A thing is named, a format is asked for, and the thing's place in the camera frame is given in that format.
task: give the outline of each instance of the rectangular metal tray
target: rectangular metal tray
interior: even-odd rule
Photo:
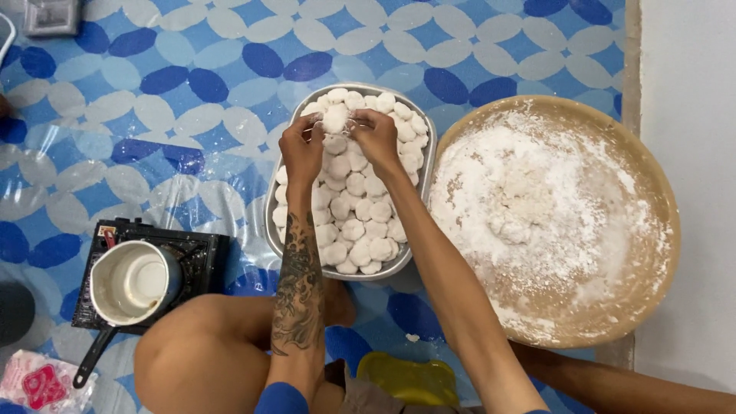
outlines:
[[[416,111],[425,120],[428,126],[427,135],[429,137],[429,143],[427,144],[427,147],[424,148],[424,165],[422,166],[422,169],[419,173],[419,185],[417,186],[417,191],[419,192],[422,201],[424,201],[424,203],[426,204],[429,200],[429,185],[431,181],[432,168],[434,165],[434,154],[437,151],[438,140],[437,129],[434,127],[434,123],[432,122],[432,120],[429,119],[429,117],[426,113],[424,113],[423,110],[421,110],[418,106],[416,106],[412,101],[410,101],[400,92],[396,92],[388,88],[382,88],[376,85],[369,85],[366,83],[337,83],[335,85],[325,86],[324,88],[318,89],[312,92],[308,97],[306,97],[306,99],[304,99],[304,101],[302,101],[302,103],[299,104],[299,106],[297,106],[297,108],[294,110],[294,115],[291,116],[291,123],[299,118],[299,114],[302,113],[308,103],[317,101],[318,97],[326,94],[327,92],[335,88],[346,88],[348,91],[357,91],[364,96],[378,96],[383,92],[390,92],[396,95],[396,102],[401,102],[404,105],[408,106],[411,110]],[[268,241],[269,246],[271,246],[271,249],[273,249],[273,251],[276,252],[279,257],[282,257],[283,255],[283,245],[278,239],[278,230],[276,229],[276,225],[273,223],[273,220],[271,220],[271,215],[273,214],[274,209],[278,207],[278,201],[276,201],[275,197],[276,187],[278,186],[276,183],[276,171],[278,171],[278,169],[282,165],[283,158],[279,158],[279,161],[276,163],[276,167],[274,168],[274,172],[271,175],[269,191],[268,193],[266,193],[266,207],[263,210],[266,223],[266,240]],[[341,273],[337,273],[333,266],[325,266],[322,268],[322,274],[327,276],[328,278],[335,278],[346,281],[374,281],[382,278],[387,278],[397,273],[399,270],[403,269],[404,266],[406,266],[409,260],[411,260],[411,249],[409,249],[408,244],[404,243],[401,245],[399,254],[398,256],[396,256],[396,259],[393,259],[390,262],[384,262],[381,271],[379,271],[378,273],[372,275],[364,275],[363,273],[360,273],[360,271],[358,271],[358,273],[355,275],[343,275]]]

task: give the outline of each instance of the black stove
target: black stove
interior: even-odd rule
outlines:
[[[116,243],[143,240],[165,248],[179,260],[182,267],[181,292],[164,312],[137,325],[123,326],[121,332],[142,335],[157,319],[189,299],[204,293],[222,293],[224,266],[230,251],[230,237],[155,228],[143,224],[140,218],[136,218],[133,222],[124,218],[100,220],[95,227],[77,306],[71,319],[71,325],[75,328],[99,329],[104,323],[92,304],[89,281],[92,265],[107,251],[105,231],[112,231]]]

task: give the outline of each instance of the blue sleeve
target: blue sleeve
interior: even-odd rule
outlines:
[[[307,399],[285,382],[266,387],[253,414],[309,414]]]

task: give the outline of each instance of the arm tattoo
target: arm tattoo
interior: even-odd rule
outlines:
[[[301,219],[289,213],[271,331],[273,353],[288,356],[284,351],[288,345],[301,350],[317,347],[325,332],[324,307],[312,213]]]

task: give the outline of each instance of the blue patterned mat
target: blue patterned mat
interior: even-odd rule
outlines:
[[[18,21],[18,4],[0,11]],[[406,94],[440,133],[473,108],[555,94],[620,117],[624,0],[92,0],[75,39],[20,37],[0,66],[18,113],[0,122],[0,277],[34,290],[16,348],[78,363],[94,332],[70,319],[100,218],[237,238],[230,295],[271,295],[263,239],[277,140],[311,91],[338,81]],[[464,404],[478,397],[444,342],[416,270],[351,284],[352,329],[328,359],[371,350],[442,359]],[[409,342],[406,334],[420,341]],[[132,381],[138,338],[105,352],[91,413],[147,413]],[[2,361],[13,348],[0,351]],[[592,350],[576,351],[592,358]],[[538,382],[554,413],[591,413]],[[0,413],[21,413],[0,405]]]

